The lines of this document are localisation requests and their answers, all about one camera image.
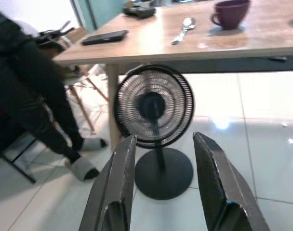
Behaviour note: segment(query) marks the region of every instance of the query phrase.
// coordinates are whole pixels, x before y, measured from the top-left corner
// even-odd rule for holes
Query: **glossy floor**
[[[272,231],[293,231],[293,72],[186,75],[195,93],[195,117],[171,145],[196,163],[192,132],[215,139],[247,180]],[[107,92],[105,76],[94,81]],[[107,103],[91,89],[79,94],[97,136],[109,139]],[[72,104],[85,136],[90,130]],[[30,137],[7,153],[14,156]],[[136,160],[146,151],[137,149]],[[98,169],[109,149],[84,153]],[[0,161],[0,231],[77,231],[92,181],[81,183],[64,159],[36,143],[18,161],[37,179],[30,185]],[[154,201],[134,189],[131,231],[207,231],[197,174],[190,188],[170,201]]]

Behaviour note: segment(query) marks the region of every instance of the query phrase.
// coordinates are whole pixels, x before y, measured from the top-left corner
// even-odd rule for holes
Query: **foot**
[[[95,151],[108,147],[108,141],[101,138],[85,138],[80,147],[73,145],[75,151]]]
[[[84,157],[80,157],[74,163],[67,159],[65,165],[80,181],[93,179],[99,174],[97,169]]]

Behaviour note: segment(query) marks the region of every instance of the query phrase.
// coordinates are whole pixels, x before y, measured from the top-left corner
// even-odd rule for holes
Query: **mug handle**
[[[218,23],[218,22],[215,21],[215,18],[217,18],[218,15],[219,15],[219,13],[212,14],[212,16],[211,16],[211,22],[214,23],[215,25],[221,26],[220,23]]]

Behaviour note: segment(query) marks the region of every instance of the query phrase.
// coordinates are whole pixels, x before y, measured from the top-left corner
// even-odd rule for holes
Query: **wall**
[[[86,1],[89,1],[93,11],[96,26],[100,28],[123,10],[123,4],[129,0],[74,0],[80,10],[83,25],[89,32],[94,31],[91,16]]]
[[[68,28],[78,27],[69,0],[0,0],[0,10],[32,34],[59,29],[67,20],[72,22]]]
[[[90,0],[97,27],[109,22],[123,10],[125,0]]]

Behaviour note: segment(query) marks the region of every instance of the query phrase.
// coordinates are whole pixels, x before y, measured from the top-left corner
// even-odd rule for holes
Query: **black fan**
[[[192,90],[177,71],[148,65],[131,71],[116,94],[114,115],[123,136],[137,136],[137,145],[153,149],[135,168],[135,182],[148,197],[168,200],[191,184],[193,167],[182,152],[164,148],[188,128],[194,112]]]

